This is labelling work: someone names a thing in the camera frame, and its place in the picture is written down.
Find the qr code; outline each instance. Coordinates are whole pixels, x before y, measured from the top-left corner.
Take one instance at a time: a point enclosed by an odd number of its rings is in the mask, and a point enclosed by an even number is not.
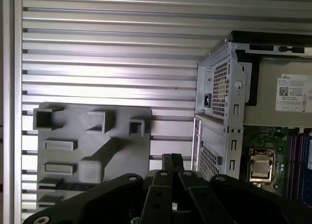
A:
[[[288,96],[288,87],[280,87],[279,96]]]

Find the ventilation grille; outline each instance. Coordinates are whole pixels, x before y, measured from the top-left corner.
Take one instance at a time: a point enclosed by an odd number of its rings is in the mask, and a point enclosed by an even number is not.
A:
[[[199,172],[202,174],[203,178],[207,181],[214,175],[219,174],[219,169],[216,166],[217,156],[205,145],[201,148],[199,157]]]
[[[219,64],[214,71],[213,114],[224,117],[225,98],[229,95],[228,63]]]

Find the sticker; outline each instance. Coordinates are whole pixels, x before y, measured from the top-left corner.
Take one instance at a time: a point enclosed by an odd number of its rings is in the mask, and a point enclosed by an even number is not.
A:
[[[312,140],[310,140],[309,146],[308,169],[312,170]]]
[[[277,79],[276,111],[312,112],[312,76],[283,74]]]

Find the cpu socket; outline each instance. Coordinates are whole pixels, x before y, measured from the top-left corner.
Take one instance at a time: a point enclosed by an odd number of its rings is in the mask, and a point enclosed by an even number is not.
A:
[[[249,149],[249,182],[271,183],[275,165],[275,150],[271,148]]]

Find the ribbed metal panel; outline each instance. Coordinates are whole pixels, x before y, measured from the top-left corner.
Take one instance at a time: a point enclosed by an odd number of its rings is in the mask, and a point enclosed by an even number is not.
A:
[[[40,102],[148,106],[150,168],[190,167],[197,62],[231,30],[312,34],[312,0],[23,0],[22,220],[36,207]]]

